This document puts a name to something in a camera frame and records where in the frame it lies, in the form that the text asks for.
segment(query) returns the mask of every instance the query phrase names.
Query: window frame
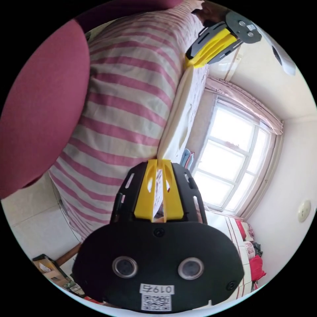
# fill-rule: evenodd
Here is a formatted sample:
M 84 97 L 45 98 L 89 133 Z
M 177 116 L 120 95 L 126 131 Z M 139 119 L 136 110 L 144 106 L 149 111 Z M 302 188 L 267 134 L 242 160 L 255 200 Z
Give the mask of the window frame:
M 254 177 L 254 179 L 253 179 L 252 183 L 250 184 L 250 191 L 249 191 L 249 193 L 247 195 L 244 195 L 240 199 L 240 201 L 237 204 L 237 207 L 236 207 L 235 211 L 229 211 L 229 210 L 226 210 L 226 208 L 224 208 L 224 207 L 216 207 L 214 205 L 206 203 L 206 205 L 211 210 L 222 212 L 224 214 L 229 214 L 229 215 L 234 214 L 235 216 L 241 216 L 242 213 L 246 210 L 246 208 L 250 205 L 253 197 L 256 195 L 257 191 L 260 189 L 260 186 L 261 186 L 261 184 L 264 181 L 265 175 L 267 173 L 267 169 L 268 169 L 269 164 L 270 164 L 270 162 L 272 160 L 274 145 L 275 145 L 275 141 L 276 141 L 276 135 L 274 133 L 272 133 L 272 131 L 270 130 L 269 127 L 267 127 L 259 119 L 255 118 L 250 112 L 248 112 L 248 111 L 246 111 L 244 109 L 240 110 L 241 109 L 241 105 L 239 105 L 239 103 L 237 103 L 237 102 L 235 102 L 235 101 L 233 101 L 233 100 L 231 100 L 231 99 L 229 99 L 227 97 L 223 97 L 223 96 L 217 95 L 216 98 L 214 98 L 214 101 L 213 101 L 213 104 L 212 104 L 212 108 L 213 109 L 212 109 L 211 121 L 210 121 L 208 130 L 207 130 L 205 139 L 204 139 L 204 143 L 203 143 L 202 149 L 201 149 L 201 151 L 199 153 L 198 159 L 197 159 L 197 161 L 195 163 L 195 166 L 193 168 L 192 175 L 194 177 L 196 172 L 201 172 L 201 173 L 203 173 L 205 175 L 209 175 L 209 176 L 211 176 L 213 178 L 216 178 L 216 179 L 218 179 L 220 181 L 224 181 L 227 184 L 234 185 L 234 188 L 231 190 L 231 192 L 225 197 L 224 201 L 222 202 L 222 204 L 221 204 L 222 206 L 227 206 L 227 204 L 230 202 L 230 200 L 232 199 L 233 195 L 235 194 L 235 192 L 239 188 L 245 173 L 248 173 L 248 174 L 252 175 Z M 204 150 L 205 150 L 206 145 L 207 145 L 209 140 L 210 141 L 214 141 L 214 142 L 216 142 L 216 143 L 218 143 L 220 145 L 223 145 L 225 147 L 228 147 L 228 144 L 225 143 L 224 141 L 210 136 L 210 132 L 211 132 L 211 129 L 212 129 L 215 117 L 216 117 L 216 113 L 217 113 L 216 109 L 218 109 L 218 108 L 224 109 L 225 111 L 229 111 L 231 114 L 233 114 L 233 115 L 235 115 L 235 116 L 237 116 L 239 118 L 243 118 L 247 122 L 249 122 L 250 124 L 253 125 L 253 130 L 252 130 L 253 137 L 250 138 L 251 139 L 250 140 L 251 144 L 249 144 L 249 152 L 244 151 L 244 150 L 242 150 L 242 149 L 240 149 L 238 147 L 235 147 L 235 146 L 232 147 L 232 149 L 234 151 L 237 151 L 238 153 L 241 153 L 241 154 L 246 156 L 244 164 L 243 164 L 242 168 L 240 169 L 239 174 L 238 174 L 235 182 L 232 182 L 232 181 L 227 180 L 227 179 L 223 179 L 221 177 L 218 177 L 216 175 L 208 173 L 208 172 L 206 172 L 204 170 L 200 170 L 198 168 L 198 165 L 200 163 L 201 157 L 202 157 L 202 155 L 204 153 Z M 265 145 L 265 148 L 264 148 L 264 151 L 263 151 L 263 153 L 265 153 L 264 154 L 265 157 L 264 157 L 264 160 L 263 160 L 261 166 L 259 166 L 259 172 L 258 173 L 251 173 L 251 172 L 248 172 L 247 169 L 248 169 L 251 157 L 253 155 L 253 151 L 254 151 L 254 148 L 255 148 L 255 145 L 256 145 L 256 141 L 257 141 L 257 137 L 258 137 L 258 133 L 259 133 L 260 128 L 265 130 L 266 132 L 268 132 L 269 138 L 268 138 L 268 140 L 266 142 L 266 145 Z

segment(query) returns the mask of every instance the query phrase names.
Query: screw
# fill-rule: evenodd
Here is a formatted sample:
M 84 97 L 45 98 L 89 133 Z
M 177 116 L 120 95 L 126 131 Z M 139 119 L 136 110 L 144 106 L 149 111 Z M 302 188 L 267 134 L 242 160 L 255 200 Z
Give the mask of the screw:
M 232 291 L 236 287 L 236 282 L 232 281 L 227 285 L 227 291 Z
M 155 235 L 155 237 L 161 238 L 164 236 L 165 231 L 163 228 L 156 228 L 153 232 L 153 234 Z

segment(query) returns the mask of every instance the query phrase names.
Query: cardboard box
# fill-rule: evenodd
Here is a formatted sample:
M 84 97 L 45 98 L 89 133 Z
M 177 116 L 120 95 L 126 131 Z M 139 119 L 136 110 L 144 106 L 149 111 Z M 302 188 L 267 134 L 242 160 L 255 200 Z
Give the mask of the cardboard box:
M 58 268 L 47 258 L 33 261 L 33 263 L 47 279 L 60 287 L 63 287 L 70 281 L 70 279 L 65 278 Z

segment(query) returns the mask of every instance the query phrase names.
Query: yellow robot part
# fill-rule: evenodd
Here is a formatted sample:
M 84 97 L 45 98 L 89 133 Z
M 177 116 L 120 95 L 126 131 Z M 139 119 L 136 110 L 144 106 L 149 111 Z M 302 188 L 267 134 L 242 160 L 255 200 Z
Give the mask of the yellow robot part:
M 151 159 L 148 161 L 134 215 L 138 219 L 146 219 L 153 222 L 156 174 L 158 169 L 161 169 L 163 174 L 164 222 L 167 220 L 180 220 L 184 216 L 183 207 L 179 197 L 172 163 L 165 159 L 160 161 Z
M 205 66 L 210 60 L 217 56 L 221 51 L 227 48 L 237 39 L 231 35 L 228 29 L 224 29 L 217 33 L 204 47 L 192 58 L 185 57 L 186 67 L 193 66 L 200 68 Z

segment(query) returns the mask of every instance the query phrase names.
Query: window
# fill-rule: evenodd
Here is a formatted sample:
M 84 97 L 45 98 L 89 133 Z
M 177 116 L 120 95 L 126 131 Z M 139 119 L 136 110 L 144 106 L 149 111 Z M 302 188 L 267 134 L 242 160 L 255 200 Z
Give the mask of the window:
M 263 180 L 275 136 L 239 105 L 217 97 L 207 137 L 193 171 L 210 208 L 238 214 Z

